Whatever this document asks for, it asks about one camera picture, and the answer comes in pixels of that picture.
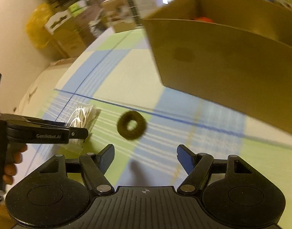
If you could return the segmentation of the person left hand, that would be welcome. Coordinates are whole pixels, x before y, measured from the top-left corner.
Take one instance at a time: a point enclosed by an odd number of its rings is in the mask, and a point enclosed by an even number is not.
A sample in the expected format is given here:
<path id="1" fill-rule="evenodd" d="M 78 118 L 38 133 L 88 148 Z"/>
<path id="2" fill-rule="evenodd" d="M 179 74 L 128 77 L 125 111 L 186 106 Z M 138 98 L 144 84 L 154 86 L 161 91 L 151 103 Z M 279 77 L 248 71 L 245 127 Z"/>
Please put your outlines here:
<path id="1" fill-rule="evenodd" d="M 13 162 L 7 163 L 4 166 L 3 181 L 7 185 L 12 185 L 14 182 L 14 176 L 17 174 L 16 164 L 20 164 L 23 161 L 22 153 L 27 150 L 26 144 L 18 144 L 20 147 L 19 151 L 13 154 Z"/>

